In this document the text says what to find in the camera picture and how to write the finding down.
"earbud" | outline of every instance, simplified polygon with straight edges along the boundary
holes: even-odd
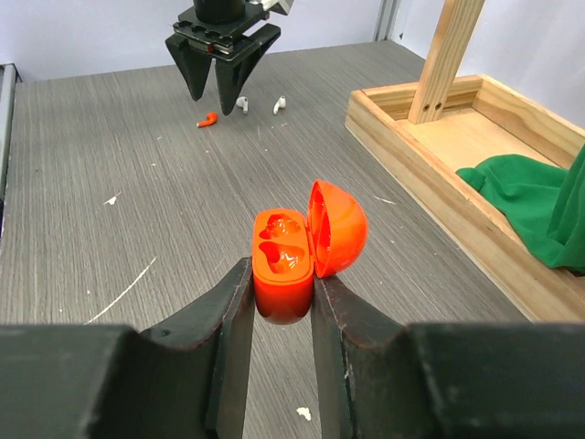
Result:
[[[274,115],[278,114],[281,108],[286,108],[286,98],[284,96],[278,98],[278,101],[274,104],[274,110],[272,110]]]
[[[244,114],[248,114],[248,98],[246,96],[238,97],[236,105],[243,110]]]
[[[206,126],[211,126],[217,121],[218,121],[218,114],[216,112],[210,112],[207,115],[207,119],[205,121],[197,122],[197,128],[204,128]]]

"green cloth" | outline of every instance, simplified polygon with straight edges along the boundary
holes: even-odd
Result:
[[[506,216],[547,267],[585,273],[585,146],[569,171],[497,155],[457,175]]]

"orange earbud case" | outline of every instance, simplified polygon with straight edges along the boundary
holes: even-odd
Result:
[[[301,320],[311,308],[313,278],[351,265],[367,241],[367,218],[343,189],[316,180],[307,218],[297,210],[270,209],[254,222],[252,271],[256,306],[279,325]]]

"wooden tray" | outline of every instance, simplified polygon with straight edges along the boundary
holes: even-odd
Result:
[[[411,123],[419,87],[353,91],[347,129],[528,319],[585,320],[585,278],[536,260],[505,217],[455,174],[501,154],[568,168],[585,131],[485,75],[455,79],[437,105],[441,117]]]

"orange earbud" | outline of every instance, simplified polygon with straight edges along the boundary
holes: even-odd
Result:
[[[207,115],[207,119],[205,121],[197,122],[197,128],[205,128],[206,126],[211,126],[217,121],[218,114],[216,112],[210,112]]]

